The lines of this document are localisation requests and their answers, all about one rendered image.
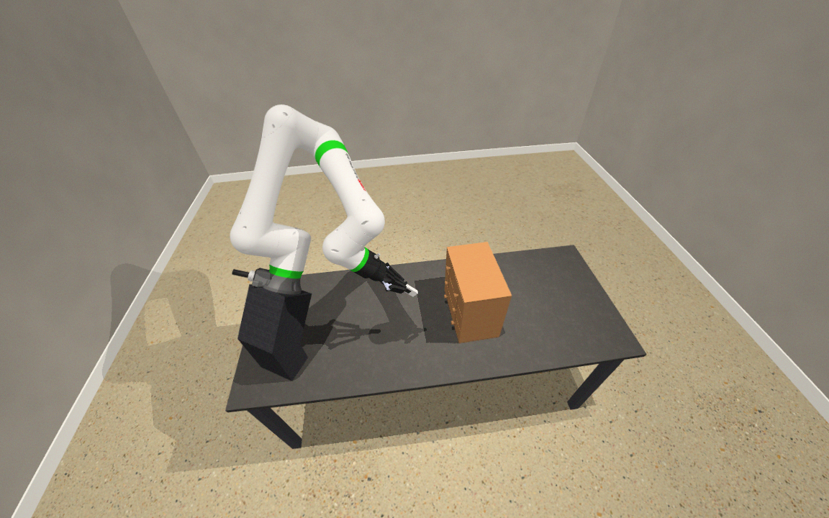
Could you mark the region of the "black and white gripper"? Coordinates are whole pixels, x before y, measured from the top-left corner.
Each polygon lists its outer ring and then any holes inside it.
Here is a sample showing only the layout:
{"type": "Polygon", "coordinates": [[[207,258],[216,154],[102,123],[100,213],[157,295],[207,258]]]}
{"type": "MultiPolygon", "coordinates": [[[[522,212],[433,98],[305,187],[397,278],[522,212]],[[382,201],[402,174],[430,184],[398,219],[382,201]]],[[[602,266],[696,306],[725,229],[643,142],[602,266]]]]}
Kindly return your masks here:
{"type": "Polygon", "coordinates": [[[412,288],[407,284],[407,281],[404,282],[404,278],[400,276],[391,268],[389,263],[379,263],[379,268],[375,274],[370,277],[371,280],[380,281],[381,284],[385,285],[385,291],[393,291],[396,293],[408,293],[410,296],[415,297],[417,295],[417,289],[412,288]]]}

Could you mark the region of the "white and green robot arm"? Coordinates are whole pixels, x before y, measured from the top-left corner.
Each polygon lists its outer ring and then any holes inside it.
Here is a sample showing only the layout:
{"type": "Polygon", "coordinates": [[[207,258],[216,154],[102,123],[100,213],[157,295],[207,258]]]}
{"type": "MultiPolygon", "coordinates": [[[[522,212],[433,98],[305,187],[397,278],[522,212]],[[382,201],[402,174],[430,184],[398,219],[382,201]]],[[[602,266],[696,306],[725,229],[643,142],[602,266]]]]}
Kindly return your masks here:
{"type": "Polygon", "coordinates": [[[376,255],[364,246],[381,234],[383,213],[366,193],[335,129],[287,105],[267,111],[249,190],[230,232],[233,247],[243,255],[271,257],[270,270],[233,269],[232,274],[248,278],[251,286],[262,286],[267,291],[302,292],[300,279],[312,236],[298,227],[273,223],[281,184],[297,148],[313,154],[348,215],[326,236],[322,245],[325,257],[362,278],[370,278],[379,268],[381,253],[376,255]]]}

